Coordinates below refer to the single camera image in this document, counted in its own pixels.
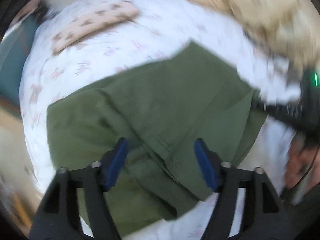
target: green garment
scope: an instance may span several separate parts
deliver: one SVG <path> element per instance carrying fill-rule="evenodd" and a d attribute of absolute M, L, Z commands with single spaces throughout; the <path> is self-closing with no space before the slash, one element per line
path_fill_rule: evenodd
<path fill-rule="evenodd" d="M 211 193 L 194 155 L 197 138 L 235 165 L 250 150 L 266 117 L 250 110 L 253 93 L 236 70 L 191 43 L 173 59 L 105 78 L 50 105 L 52 161 L 84 168 L 125 137 L 127 160 L 105 194 L 120 234 L 175 219 Z M 83 194 L 79 205 L 87 221 Z"/>

